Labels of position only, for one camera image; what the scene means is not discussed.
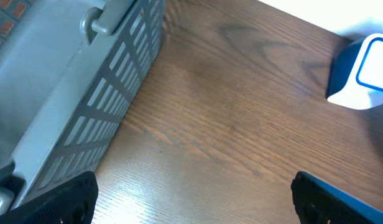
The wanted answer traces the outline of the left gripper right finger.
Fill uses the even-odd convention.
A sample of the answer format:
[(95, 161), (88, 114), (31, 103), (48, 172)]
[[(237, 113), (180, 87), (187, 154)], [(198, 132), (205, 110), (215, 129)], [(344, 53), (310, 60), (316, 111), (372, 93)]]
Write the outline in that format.
[(383, 223), (382, 211), (307, 172), (297, 172), (291, 190), (301, 223)]

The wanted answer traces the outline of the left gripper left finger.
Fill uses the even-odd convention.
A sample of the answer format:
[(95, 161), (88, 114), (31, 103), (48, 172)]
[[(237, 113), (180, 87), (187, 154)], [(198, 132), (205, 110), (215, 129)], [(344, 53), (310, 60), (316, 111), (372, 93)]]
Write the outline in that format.
[(0, 215), (0, 224), (90, 224), (97, 198), (95, 173), (86, 171)]

